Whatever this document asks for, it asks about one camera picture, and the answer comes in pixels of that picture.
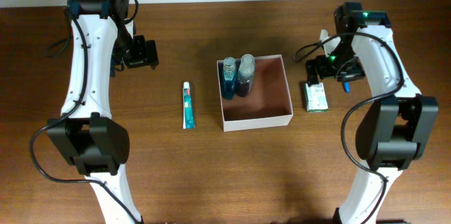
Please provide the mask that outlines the teal mouthwash bottle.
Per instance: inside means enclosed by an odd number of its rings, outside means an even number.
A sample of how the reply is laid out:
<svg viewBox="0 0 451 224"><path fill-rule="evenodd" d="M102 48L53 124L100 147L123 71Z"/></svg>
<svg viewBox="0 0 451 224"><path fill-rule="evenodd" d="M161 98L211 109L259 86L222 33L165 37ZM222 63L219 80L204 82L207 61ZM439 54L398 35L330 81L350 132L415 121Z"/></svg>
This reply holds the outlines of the teal mouthwash bottle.
<svg viewBox="0 0 451 224"><path fill-rule="evenodd" d="M224 99L232 99L235 94L235 82L237 77L237 68L235 59L232 57L225 58L223 62L223 83L222 94Z"/></svg>

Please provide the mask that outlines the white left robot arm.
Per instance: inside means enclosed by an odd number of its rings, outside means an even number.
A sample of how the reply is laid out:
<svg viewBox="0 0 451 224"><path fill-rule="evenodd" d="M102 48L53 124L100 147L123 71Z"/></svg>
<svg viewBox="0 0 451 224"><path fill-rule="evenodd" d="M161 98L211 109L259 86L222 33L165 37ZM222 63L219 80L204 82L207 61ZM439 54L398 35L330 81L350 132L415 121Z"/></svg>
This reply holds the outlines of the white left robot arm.
<svg viewBox="0 0 451 224"><path fill-rule="evenodd" d="M106 223L143 223L125 164L128 131L111 118L109 81L116 71L159 64L156 44L137 35L130 0L68 0L73 60L61 117L46 132L66 162L91 184Z"/></svg>

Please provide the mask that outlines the purple foam pump bottle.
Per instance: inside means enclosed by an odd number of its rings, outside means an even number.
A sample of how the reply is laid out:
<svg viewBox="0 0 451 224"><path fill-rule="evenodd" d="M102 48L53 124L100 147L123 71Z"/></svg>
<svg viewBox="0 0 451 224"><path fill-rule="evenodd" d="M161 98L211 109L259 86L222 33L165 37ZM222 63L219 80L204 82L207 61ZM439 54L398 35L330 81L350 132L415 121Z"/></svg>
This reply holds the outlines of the purple foam pump bottle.
<svg viewBox="0 0 451 224"><path fill-rule="evenodd" d="M252 90L254 81L255 60L253 55L245 54L240 60L237 72L237 95L246 97Z"/></svg>

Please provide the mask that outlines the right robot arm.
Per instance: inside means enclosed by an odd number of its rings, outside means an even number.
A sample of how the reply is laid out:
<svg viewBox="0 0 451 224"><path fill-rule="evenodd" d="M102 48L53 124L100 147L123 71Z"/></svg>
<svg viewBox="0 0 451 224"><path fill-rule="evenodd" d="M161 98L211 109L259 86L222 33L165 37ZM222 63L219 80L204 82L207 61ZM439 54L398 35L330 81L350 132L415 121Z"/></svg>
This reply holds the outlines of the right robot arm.
<svg viewBox="0 0 451 224"><path fill-rule="evenodd" d="M334 223L375 223L394 181L423 155L438 114L435 97L425 97L410 80L396 51L392 24L384 11L345 2L334 12L336 35L322 30L306 61L307 102L320 81L346 84L367 79L371 98L353 106L342 120L341 144L358 172Z"/></svg>

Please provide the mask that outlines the blue disposable razor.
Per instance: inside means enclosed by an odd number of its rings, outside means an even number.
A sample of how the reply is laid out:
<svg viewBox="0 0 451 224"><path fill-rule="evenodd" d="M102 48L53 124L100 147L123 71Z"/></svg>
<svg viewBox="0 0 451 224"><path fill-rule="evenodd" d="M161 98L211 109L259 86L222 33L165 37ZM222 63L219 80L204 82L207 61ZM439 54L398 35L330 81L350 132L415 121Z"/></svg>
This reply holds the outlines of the blue disposable razor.
<svg viewBox="0 0 451 224"><path fill-rule="evenodd" d="M350 93L350 83L349 82L344 82L343 84L343 89L346 93Z"/></svg>

